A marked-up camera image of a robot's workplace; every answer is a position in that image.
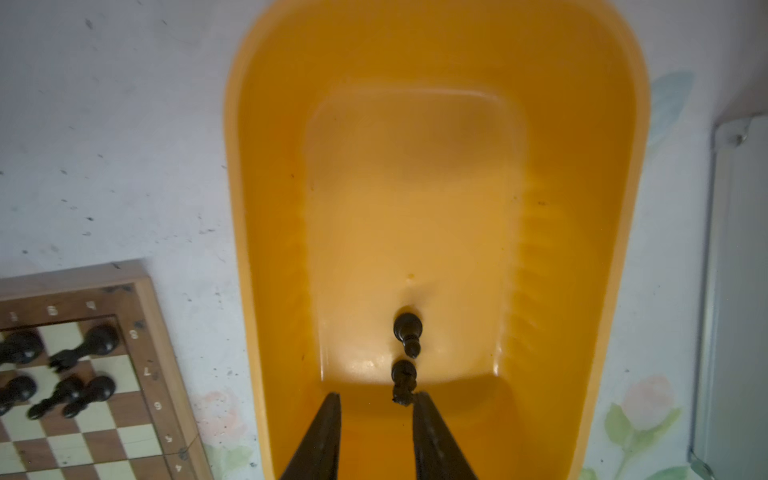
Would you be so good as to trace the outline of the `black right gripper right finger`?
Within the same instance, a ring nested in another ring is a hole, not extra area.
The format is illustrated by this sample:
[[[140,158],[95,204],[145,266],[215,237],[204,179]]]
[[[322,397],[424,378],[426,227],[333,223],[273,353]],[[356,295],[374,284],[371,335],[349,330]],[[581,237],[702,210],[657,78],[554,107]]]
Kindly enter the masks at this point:
[[[416,477],[419,480],[477,480],[427,392],[415,394],[412,418]]]

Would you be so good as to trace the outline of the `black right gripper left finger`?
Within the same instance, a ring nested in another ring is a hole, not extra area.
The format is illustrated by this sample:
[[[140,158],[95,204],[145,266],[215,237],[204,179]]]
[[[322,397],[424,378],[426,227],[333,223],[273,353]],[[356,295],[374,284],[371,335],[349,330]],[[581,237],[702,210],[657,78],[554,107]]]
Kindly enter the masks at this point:
[[[280,479],[337,480],[341,426],[341,397],[332,392],[322,402]]]

